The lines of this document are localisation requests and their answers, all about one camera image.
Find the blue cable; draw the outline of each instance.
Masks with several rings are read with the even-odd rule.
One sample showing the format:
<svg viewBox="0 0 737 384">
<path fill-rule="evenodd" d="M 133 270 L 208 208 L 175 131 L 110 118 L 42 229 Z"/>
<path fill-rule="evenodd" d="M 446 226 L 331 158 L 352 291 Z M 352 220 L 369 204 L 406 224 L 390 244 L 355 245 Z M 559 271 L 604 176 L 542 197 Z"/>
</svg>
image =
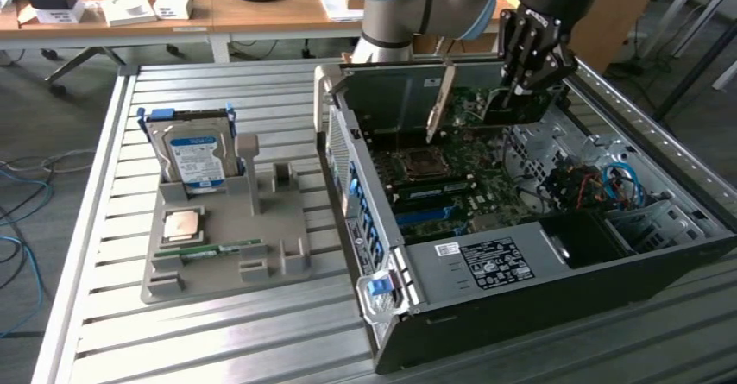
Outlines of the blue cable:
<svg viewBox="0 0 737 384">
<path fill-rule="evenodd" d="M 10 327 L 9 330 L 6 330 L 5 332 L 0 332 L 0 339 L 2 339 L 6 337 L 6 335 L 10 332 L 17 330 L 30 320 L 30 318 L 33 318 L 33 316 L 40 312 L 41 306 L 44 304 L 44 292 L 42 292 L 44 289 L 41 288 L 41 275 L 40 275 L 40 272 L 37 271 L 36 256 L 33 255 L 33 252 L 30 251 L 29 247 L 17 237 L 0 236 L 0 240 L 5 240 L 6 242 L 13 242 L 22 247 L 22 251 L 25 252 L 25 255 L 28 257 L 28 261 L 30 264 L 30 269 L 33 270 L 33 275 L 36 276 L 36 287 L 37 287 L 36 309 L 21 319 L 21 321 L 16 325 Z"/>
<path fill-rule="evenodd" d="M 608 197 L 614 199 L 616 198 L 614 190 L 611 189 L 610 186 L 606 185 L 608 181 L 608 174 L 607 174 L 608 168 L 622 168 L 630 174 L 630 176 L 633 177 L 634 191 L 637 192 L 637 202 L 639 205 L 645 205 L 645 196 L 642 194 L 642 186 L 637 178 L 637 173 L 634 172 L 634 168 L 631 168 L 630 165 L 623 162 L 612 162 L 611 164 L 604 166 L 603 169 L 600 170 L 600 182 L 604 184 L 604 190 L 607 192 Z"/>
<path fill-rule="evenodd" d="M 22 179 L 21 177 L 16 176 L 14 174 L 8 173 L 5 170 L 0 169 L 0 175 L 4 175 L 8 179 L 13 181 L 18 181 L 21 183 L 30 183 L 37 184 L 45 188 L 45 196 L 41 199 L 41 202 L 36 205 L 33 210 L 30 210 L 28 213 L 25 213 L 22 216 L 9 219 L 8 217 L 4 217 L 4 222 L 0 223 L 0 226 L 6 226 L 10 223 L 18 223 L 20 220 L 29 217 L 36 211 L 41 210 L 41 207 L 44 207 L 50 200 L 50 196 L 54 192 L 54 189 L 45 183 L 45 181 L 41 181 L 38 179 Z"/>
</svg>

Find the metal grid table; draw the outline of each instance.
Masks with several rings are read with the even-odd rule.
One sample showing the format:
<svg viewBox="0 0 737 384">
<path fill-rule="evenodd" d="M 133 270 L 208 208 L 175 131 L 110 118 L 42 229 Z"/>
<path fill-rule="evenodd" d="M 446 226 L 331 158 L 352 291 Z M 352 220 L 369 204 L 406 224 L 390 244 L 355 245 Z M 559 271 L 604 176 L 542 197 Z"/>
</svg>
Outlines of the metal grid table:
<svg viewBox="0 0 737 384">
<path fill-rule="evenodd" d="M 139 106 L 237 110 L 259 167 L 292 160 L 315 259 L 339 254 L 313 150 L 313 68 L 337 60 L 141 67 L 118 77 L 33 383 L 715 382 L 737 369 L 735 254 L 645 303 L 392 375 L 372 373 L 344 261 L 296 285 L 145 305 L 159 165 Z M 584 105 L 582 122 L 606 127 Z"/>
</svg>

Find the paper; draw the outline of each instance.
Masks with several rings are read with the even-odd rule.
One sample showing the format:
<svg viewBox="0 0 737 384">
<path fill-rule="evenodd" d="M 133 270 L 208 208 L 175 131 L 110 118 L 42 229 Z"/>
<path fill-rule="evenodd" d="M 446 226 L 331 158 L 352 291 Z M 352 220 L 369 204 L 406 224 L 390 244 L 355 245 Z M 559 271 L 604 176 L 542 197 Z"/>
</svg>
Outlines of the paper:
<svg viewBox="0 0 737 384">
<path fill-rule="evenodd" d="M 348 9 L 345 0 L 320 0 L 320 3 L 333 22 L 355 22 L 364 18 L 364 11 Z"/>
</svg>

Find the label sticker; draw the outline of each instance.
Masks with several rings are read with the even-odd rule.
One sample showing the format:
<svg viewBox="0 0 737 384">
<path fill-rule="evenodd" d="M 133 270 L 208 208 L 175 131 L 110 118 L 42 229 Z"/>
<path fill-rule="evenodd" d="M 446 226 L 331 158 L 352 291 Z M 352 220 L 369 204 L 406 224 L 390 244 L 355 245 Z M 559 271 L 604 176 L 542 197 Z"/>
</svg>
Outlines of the label sticker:
<svg viewBox="0 0 737 384">
<path fill-rule="evenodd" d="M 435 251 L 438 252 L 438 256 L 447 256 L 447 255 L 456 255 L 460 253 L 458 243 L 443 243 L 435 245 Z"/>
<path fill-rule="evenodd" d="M 426 88 L 436 88 L 439 86 L 440 79 L 439 78 L 427 78 L 424 80 L 424 87 Z"/>
<path fill-rule="evenodd" d="M 225 179 L 220 158 L 213 154 L 217 149 L 215 137 L 176 138 L 171 144 L 181 182 L 193 189 L 192 192 L 212 191 L 212 187 Z"/>
<path fill-rule="evenodd" d="M 200 27 L 185 27 L 185 28 L 172 28 L 172 30 L 175 32 L 205 32 L 207 31 L 207 28 L 200 28 Z"/>
<path fill-rule="evenodd" d="M 511 237 L 463 246 L 460 252 L 480 289 L 534 278 Z"/>
</svg>

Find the gray carpet floor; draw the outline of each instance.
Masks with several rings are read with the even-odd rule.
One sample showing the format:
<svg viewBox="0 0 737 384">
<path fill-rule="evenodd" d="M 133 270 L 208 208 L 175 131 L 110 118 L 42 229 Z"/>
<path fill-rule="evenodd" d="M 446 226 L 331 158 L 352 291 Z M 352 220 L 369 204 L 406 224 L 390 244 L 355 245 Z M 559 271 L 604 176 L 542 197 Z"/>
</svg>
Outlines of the gray carpet floor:
<svg viewBox="0 0 737 384">
<path fill-rule="evenodd" d="M 639 29 L 647 32 L 654 28 L 658 18 L 666 9 L 666 3 L 653 3 L 642 18 Z M 623 92 L 646 110 L 647 106 L 641 90 L 633 81 L 647 87 L 649 98 L 659 104 L 667 93 L 677 86 L 683 74 L 689 71 L 699 56 L 705 53 L 717 36 L 725 30 L 723 21 L 713 21 L 707 31 L 698 37 L 685 56 L 670 63 L 670 72 L 649 69 L 645 74 L 630 80 L 615 80 Z M 297 59 L 301 41 L 280 41 L 267 59 Z M 252 46 L 239 46 L 253 56 L 265 55 L 272 41 L 259 41 Z M 205 44 L 177 45 L 183 56 L 171 56 L 163 46 L 132 47 L 118 49 L 120 56 L 133 64 L 160 65 L 175 63 L 212 62 L 209 47 Z M 339 56 L 349 51 L 345 39 L 311 41 L 312 53 L 317 57 Z M 69 59 L 74 50 L 57 49 L 64 59 Z M 723 92 L 714 91 L 710 83 L 721 71 L 737 58 L 737 43 L 725 49 L 718 61 L 703 74 L 699 82 L 691 87 L 682 102 L 675 107 L 667 123 L 686 146 L 701 159 L 737 183 L 737 81 Z M 48 92 L 42 78 L 61 65 L 61 61 L 45 60 L 38 51 L 28 51 L 14 66 L 0 68 L 0 160 L 26 156 L 61 153 L 70 149 L 92 148 L 102 126 L 104 112 L 109 103 L 114 81 L 114 64 L 102 56 L 96 56 L 77 71 L 58 82 L 69 89 L 69 96 L 54 98 Z M 78 165 L 90 157 L 76 158 L 66 164 Z M 42 179 L 42 173 L 24 173 L 24 177 Z M 36 252 L 38 269 L 50 291 L 54 291 L 62 270 L 62 261 L 70 240 L 81 195 L 86 184 L 86 172 L 58 174 L 53 179 L 54 196 L 50 203 L 20 223 L 29 245 Z M 0 178 L 0 205 L 13 207 L 36 189 Z M 0 235 L 10 235 L 6 226 L 0 226 Z M 6 256 L 4 243 L 0 259 Z M 12 268 L 0 265 L 0 281 L 5 279 Z M 32 272 L 25 267 L 18 279 L 0 291 L 0 330 L 8 328 L 36 304 L 36 286 Z M 20 329 L 22 332 L 41 332 L 45 328 L 49 302 L 42 311 Z M 0 383 L 21 384 L 29 381 L 37 357 L 41 339 L 24 337 L 0 340 Z"/>
</svg>

